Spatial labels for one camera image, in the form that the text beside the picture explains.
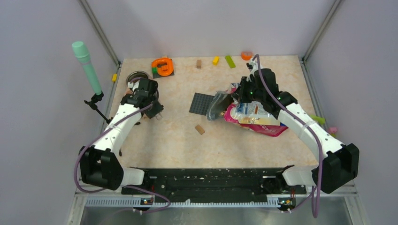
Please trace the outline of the pet food bag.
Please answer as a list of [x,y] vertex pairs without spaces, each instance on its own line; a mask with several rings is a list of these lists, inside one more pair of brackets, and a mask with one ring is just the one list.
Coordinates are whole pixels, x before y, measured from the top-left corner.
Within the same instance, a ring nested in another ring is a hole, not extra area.
[[206,110],[208,121],[223,119],[241,128],[271,137],[277,137],[288,129],[266,112],[261,103],[238,103],[232,94],[239,86],[239,83],[231,83],[225,91],[216,92]]

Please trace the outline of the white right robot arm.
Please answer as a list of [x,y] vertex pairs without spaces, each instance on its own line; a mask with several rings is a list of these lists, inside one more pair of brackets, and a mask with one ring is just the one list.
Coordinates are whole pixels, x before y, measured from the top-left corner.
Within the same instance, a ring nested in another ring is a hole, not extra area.
[[330,194],[358,176],[358,147],[344,144],[317,124],[286,91],[280,91],[276,75],[269,68],[253,70],[241,77],[232,96],[239,103],[258,102],[262,108],[288,127],[313,153],[317,166],[291,166],[275,180],[281,193],[294,186],[317,186]]

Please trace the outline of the clear plastic scoop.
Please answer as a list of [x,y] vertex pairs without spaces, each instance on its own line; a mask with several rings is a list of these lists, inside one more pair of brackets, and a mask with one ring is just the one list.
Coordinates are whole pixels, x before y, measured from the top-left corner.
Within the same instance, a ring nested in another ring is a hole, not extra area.
[[155,115],[155,118],[156,118],[157,120],[161,120],[161,119],[162,119],[161,113],[156,114],[156,115]]

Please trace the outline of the pink double bowl stand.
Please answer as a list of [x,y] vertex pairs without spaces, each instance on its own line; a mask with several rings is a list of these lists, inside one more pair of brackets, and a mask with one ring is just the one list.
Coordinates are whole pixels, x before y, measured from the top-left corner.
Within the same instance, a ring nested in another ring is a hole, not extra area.
[[129,87],[126,88],[124,96],[133,94],[133,90]]

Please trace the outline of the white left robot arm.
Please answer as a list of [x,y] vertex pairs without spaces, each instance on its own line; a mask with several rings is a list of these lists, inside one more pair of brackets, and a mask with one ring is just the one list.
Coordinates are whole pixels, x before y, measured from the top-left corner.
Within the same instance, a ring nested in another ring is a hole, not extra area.
[[116,190],[132,185],[140,194],[149,191],[151,182],[141,169],[122,166],[117,158],[129,132],[143,116],[151,119],[164,109],[159,102],[158,83],[148,78],[134,78],[131,94],[122,97],[115,116],[93,143],[79,152],[76,170],[84,184]]

